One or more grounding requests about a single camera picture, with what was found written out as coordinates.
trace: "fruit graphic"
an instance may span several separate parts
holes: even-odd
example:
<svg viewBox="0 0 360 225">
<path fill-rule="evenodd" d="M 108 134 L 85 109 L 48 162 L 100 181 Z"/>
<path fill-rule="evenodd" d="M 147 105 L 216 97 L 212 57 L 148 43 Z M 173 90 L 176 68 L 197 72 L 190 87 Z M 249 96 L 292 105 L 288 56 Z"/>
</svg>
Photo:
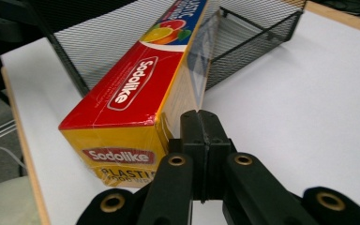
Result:
<svg viewBox="0 0 360 225">
<path fill-rule="evenodd" d="M 144 37 L 142 37 L 142 41 L 145 42 L 154 42 L 156 40 L 165 38 L 173 33 L 173 29 L 170 27 L 159 27 L 150 30 Z"/>
<path fill-rule="evenodd" d="M 173 20 L 156 24 L 141 38 L 141 41 L 165 45 L 177 39 L 183 40 L 191 35 L 190 30 L 182 30 L 186 21 Z"/>
<path fill-rule="evenodd" d="M 180 28 L 183 28 L 186 25 L 186 21 L 183 20 L 173 20 L 173 21 L 166 21 L 161 22 L 159 24 L 159 27 L 169 27 L 173 30 L 178 30 Z"/>
</svg>

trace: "sodolike logo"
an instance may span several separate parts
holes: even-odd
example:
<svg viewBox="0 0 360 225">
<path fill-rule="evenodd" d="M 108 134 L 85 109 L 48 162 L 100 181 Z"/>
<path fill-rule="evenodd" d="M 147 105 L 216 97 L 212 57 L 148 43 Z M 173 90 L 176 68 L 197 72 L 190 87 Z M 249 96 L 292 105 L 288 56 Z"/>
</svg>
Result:
<svg viewBox="0 0 360 225">
<path fill-rule="evenodd" d="M 107 108 L 125 110 L 150 80 L 158 58 L 156 56 L 140 60 L 109 101 Z"/>
<path fill-rule="evenodd" d="M 155 155 L 153 152 L 143 150 L 95 148 L 82 151 L 92 160 L 101 162 L 153 164 L 155 161 Z"/>
</svg>

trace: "black plastic part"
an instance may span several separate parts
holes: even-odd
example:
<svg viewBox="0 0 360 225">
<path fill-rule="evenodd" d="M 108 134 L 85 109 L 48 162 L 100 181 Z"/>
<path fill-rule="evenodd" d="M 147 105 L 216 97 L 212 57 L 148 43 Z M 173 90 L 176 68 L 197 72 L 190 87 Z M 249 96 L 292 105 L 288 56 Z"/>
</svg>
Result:
<svg viewBox="0 0 360 225">
<path fill-rule="evenodd" d="M 224 171 L 252 224 L 318 224 L 256 157 L 230 154 Z"/>
<path fill-rule="evenodd" d="M 360 206 L 333 189 L 314 187 L 306 190 L 302 205 L 322 225 L 360 224 Z"/>
<path fill-rule="evenodd" d="M 169 152 L 170 153 L 183 153 L 181 139 L 169 139 Z"/>
<path fill-rule="evenodd" d="M 118 194 L 124 197 L 125 204 L 123 207 L 118 209 L 113 213 L 106 213 L 101 210 L 101 203 L 103 200 L 112 194 Z M 113 221 L 115 224 L 126 225 L 132 224 L 128 221 L 131 218 L 131 213 L 133 211 L 133 195 L 131 192 L 123 189 L 109 189 L 98 194 L 92 202 L 87 206 L 86 210 L 83 212 L 79 218 L 77 225 L 111 225 Z"/>
<path fill-rule="evenodd" d="M 223 215 L 229 225 L 251 225 L 247 213 L 230 188 L 223 198 Z"/>
<path fill-rule="evenodd" d="M 194 200 L 204 201 L 205 193 L 205 169 L 207 149 L 204 143 L 203 127 L 196 111 L 185 112 L 180 117 L 182 153 L 190 156 L 194 161 L 193 186 Z"/>
<path fill-rule="evenodd" d="M 138 225 L 191 224 L 192 168 L 185 154 L 172 153 L 160 161 Z"/>
<path fill-rule="evenodd" d="M 189 111 L 181 116 L 181 150 L 194 161 L 194 200 L 221 200 L 226 187 L 222 167 L 231 153 L 218 117 L 208 111 Z M 173 151 L 179 151 L 175 142 Z"/>
<path fill-rule="evenodd" d="M 207 111 L 199 111 L 203 134 L 207 144 L 206 200 L 222 200 L 226 187 L 223 165 L 231 153 L 231 142 L 218 117 Z"/>
</svg>

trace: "sodolike box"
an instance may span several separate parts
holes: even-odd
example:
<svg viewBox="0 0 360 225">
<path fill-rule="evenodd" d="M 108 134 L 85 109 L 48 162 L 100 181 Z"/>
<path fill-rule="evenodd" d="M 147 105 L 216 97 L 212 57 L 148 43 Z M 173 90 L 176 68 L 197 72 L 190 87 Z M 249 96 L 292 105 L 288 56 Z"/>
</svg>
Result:
<svg viewBox="0 0 360 225">
<path fill-rule="evenodd" d="M 202 104 L 218 1 L 178 0 L 63 120 L 59 129 L 108 186 L 149 183 Z"/>
</svg>

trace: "brass ring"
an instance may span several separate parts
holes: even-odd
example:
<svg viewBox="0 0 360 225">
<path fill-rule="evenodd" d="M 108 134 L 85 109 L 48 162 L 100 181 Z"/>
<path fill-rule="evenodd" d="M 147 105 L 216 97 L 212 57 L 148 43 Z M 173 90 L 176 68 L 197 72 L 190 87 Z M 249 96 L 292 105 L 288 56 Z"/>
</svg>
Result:
<svg viewBox="0 0 360 225">
<path fill-rule="evenodd" d="M 109 204 L 109 200 L 117 200 L 115 204 Z M 121 194 L 107 195 L 100 204 L 101 211 L 105 213 L 113 213 L 121 209 L 125 204 L 125 198 Z"/>
<path fill-rule="evenodd" d="M 248 166 L 253 163 L 253 160 L 248 156 L 240 155 L 235 157 L 235 162 L 243 166 Z"/>
<path fill-rule="evenodd" d="M 184 165 L 185 163 L 186 163 L 186 159 L 183 157 L 174 156 L 169 158 L 169 164 L 171 164 L 172 166 L 181 166 Z"/>
<path fill-rule="evenodd" d="M 334 202 L 328 202 L 325 199 L 330 199 Z M 342 201 L 338 196 L 328 193 L 328 192 L 320 192 L 317 194 L 318 203 L 322 206 L 334 210 L 334 211 L 342 211 L 346 208 L 346 204 Z"/>
</svg>

